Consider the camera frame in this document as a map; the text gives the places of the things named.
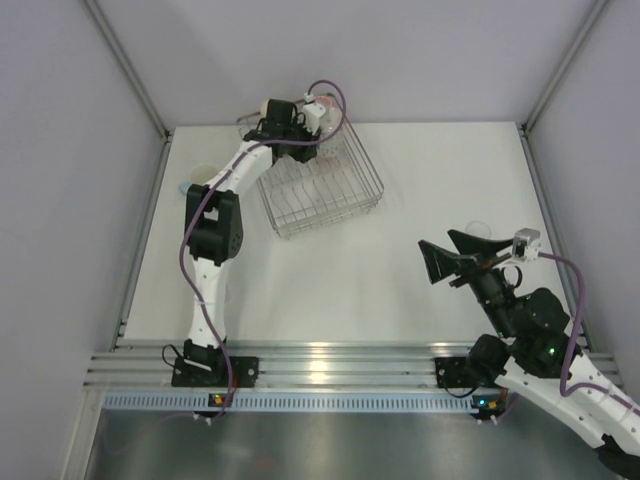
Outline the pink patterned mug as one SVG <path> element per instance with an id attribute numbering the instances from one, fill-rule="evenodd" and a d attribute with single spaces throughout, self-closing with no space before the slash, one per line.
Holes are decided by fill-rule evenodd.
<path id="1" fill-rule="evenodd" d="M 328 96 L 328 95 L 317 96 L 316 101 L 319 104 L 324 105 L 327 109 L 336 107 L 335 98 L 332 96 Z"/>

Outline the white mug orange interior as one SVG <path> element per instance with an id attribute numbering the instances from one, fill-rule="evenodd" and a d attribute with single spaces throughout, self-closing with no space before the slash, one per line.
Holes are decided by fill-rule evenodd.
<path id="1" fill-rule="evenodd" d="M 318 156 L 323 158 L 337 157 L 343 148 L 344 136 L 338 128 L 342 120 L 342 111 L 339 107 L 328 107 L 320 119 L 320 143 L 317 147 Z"/>

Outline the light blue mug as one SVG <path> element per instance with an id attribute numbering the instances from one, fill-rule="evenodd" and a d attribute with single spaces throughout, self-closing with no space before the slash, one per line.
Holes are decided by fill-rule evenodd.
<path id="1" fill-rule="evenodd" d="M 218 173 L 219 169 L 214 165 L 198 165 L 191 171 L 189 179 L 179 185 L 179 190 L 183 195 L 186 195 L 193 184 L 204 185 L 215 178 Z"/>

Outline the cream floral mug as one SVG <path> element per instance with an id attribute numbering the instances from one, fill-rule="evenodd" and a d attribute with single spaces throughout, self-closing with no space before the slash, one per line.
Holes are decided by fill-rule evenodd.
<path id="1" fill-rule="evenodd" d="M 269 101 L 268 100 L 265 100 L 264 102 L 261 103 L 260 110 L 259 110 L 261 118 L 265 118 L 266 117 L 267 112 L 268 112 L 268 107 L 269 107 Z"/>

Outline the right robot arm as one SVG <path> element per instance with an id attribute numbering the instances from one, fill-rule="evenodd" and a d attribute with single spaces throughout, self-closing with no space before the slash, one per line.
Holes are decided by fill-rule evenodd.
<path id="1" fill-rule="evenodd" d="M 451 230 L 455 248 L 421 240 L 431 283 L 467 286 L 494 328 L 465 358 L 478 387 L 524 397 L 573 430 L 610 471 L 639 476 L 639 405 L 607 378 L 578 344 L 584 307 L 569 315 L 559 298 L 540 287 L 522 296 L 504 274 L 543 253 L 539 231 L 524 228 L 506 240 Z"/>

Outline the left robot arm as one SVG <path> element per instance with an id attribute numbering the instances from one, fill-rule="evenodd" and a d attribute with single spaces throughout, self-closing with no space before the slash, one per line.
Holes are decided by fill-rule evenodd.
<path id="1" fill-rule="evenodd" d="M 316 156 L 326 112 L 312 94 L 301 103 L 268 100 L 227 165 L 189 186 L 179 260 L 193 265 L 182 274 L 194 293 L 194 307 L 187 339 L 176 354 L 172 386 L 233 390 L 255 385 L 259 360 L 229 353 L 224 321 L 229 271 L 244 237 L 241 199 L 279 159 L 306 163 Z"/>

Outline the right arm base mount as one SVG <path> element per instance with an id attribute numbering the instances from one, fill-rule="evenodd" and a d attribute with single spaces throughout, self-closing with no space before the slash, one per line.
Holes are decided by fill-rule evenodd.
<path id="1" fill-rule="evenodd" d="M 461 398 L 480 389 L 508 390 L 497 379 L 506 373 L 513 339 L 482 334 L 464 354 L 437 356 L 434 359 L 437 386 Z"/>

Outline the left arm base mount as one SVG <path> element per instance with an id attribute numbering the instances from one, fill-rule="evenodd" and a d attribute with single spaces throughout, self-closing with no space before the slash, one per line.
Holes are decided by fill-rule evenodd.
<path id="1" fill-rule="evenodd" d="M 231 369 L 226 357 L 218 350 L 185 353 L 174 363 L 171 385 L 179 388 L 206 387 L 254 387 L 259 373 L 259 358 L 255 356 L 231 356 Z"/>

